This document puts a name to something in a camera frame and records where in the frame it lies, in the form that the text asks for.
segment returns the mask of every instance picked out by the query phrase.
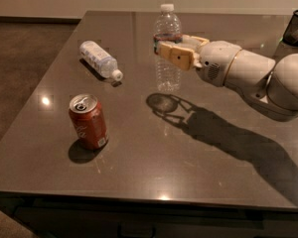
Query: can lid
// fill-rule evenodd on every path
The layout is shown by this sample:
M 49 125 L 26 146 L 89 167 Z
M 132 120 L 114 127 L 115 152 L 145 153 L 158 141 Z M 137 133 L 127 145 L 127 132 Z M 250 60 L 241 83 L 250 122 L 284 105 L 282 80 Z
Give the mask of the can lid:
M 115 69 L 110 76 L 112 79 L 116 80 L 116 81 L 120 81 L 123 77 L 122 72 L 119 69 Z
M 70 110 L 74 113 L 88 113 L 97 105 L 97 98 L 91 94 L 80 94 L 70 102 Z
M 162 4 L 160 6 L 162 12 L 173 12 L 175 10 L 174 4 Z

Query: bottle label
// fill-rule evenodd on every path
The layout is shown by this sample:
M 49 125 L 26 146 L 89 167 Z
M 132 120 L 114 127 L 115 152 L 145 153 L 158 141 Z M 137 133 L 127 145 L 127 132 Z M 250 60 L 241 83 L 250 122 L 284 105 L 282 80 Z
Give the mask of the bottle label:
M 109 53 L 103 50 L 100 46 L 94 42 L 86 42 L 81 48 L 81 54 L 83 58 L 97 70 L 102 76 L 109 77 L 104 74 L 106 71 L 102 71 L 102 66 L 109 60 L 115 60 Z
M 173 42 L 175 44 L 179 44 L 182 42 L 182 34 L 174 35 L 174 34 L 158 34 L 153 37 L 153 48 L 154 48 L 154 53 L 158 55 L 157 53 L 157 48 L 158 48 L 158 43 L 160 41 L 168 41 L 168 42 Z

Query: standing water bottle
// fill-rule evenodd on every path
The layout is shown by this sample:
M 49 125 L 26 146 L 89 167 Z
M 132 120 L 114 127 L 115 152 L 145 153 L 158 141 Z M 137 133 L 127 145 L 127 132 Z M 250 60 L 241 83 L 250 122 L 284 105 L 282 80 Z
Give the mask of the standing water bottle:
M 161 14 L 154 25 L 154 49 L 156 53 L 159 41 L 180 43 L 182 41 L 182 27 L 173 4 L 162 4 Z M 156 79 L 159 91 L 172 92 L 179 90 L 181 71 L 169 61 L 155 56 Z

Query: pull tab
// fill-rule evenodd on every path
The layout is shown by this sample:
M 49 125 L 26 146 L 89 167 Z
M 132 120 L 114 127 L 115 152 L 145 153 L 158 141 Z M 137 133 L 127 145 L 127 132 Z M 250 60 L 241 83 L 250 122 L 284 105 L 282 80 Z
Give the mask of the pull tab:
M 87 108 L 86 103 L 84 102 L 87 99 L 87 97 L 83 98 L 81 101 L 79 101 L 76 105 L 75 105 L 75 109 L 78 111 L 83 111 Z

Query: table surface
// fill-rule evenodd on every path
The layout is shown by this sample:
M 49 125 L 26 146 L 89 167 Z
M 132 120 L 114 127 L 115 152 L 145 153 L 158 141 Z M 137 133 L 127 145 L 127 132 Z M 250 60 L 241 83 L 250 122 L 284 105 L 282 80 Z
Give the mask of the table surface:
M 270 120 L 193 70 L 182 72 L 174 95 L 158 93 L 156 17 L 85 14 L 0 143 L 0 191 L 298 209 L 298 118 Z M 179 17 L 189 35 L 276 60 L 298 53 L 280 43 L 289 16 Z M 101 80 L 79 60 L 85 40 L 117 58 L 122 84 Z M 68 110 L 81 93 L 94 94 L 103 106 L 109 142 L 99 151 L 77 143 Z M 162 118 L 157 105 L 172 112 Z

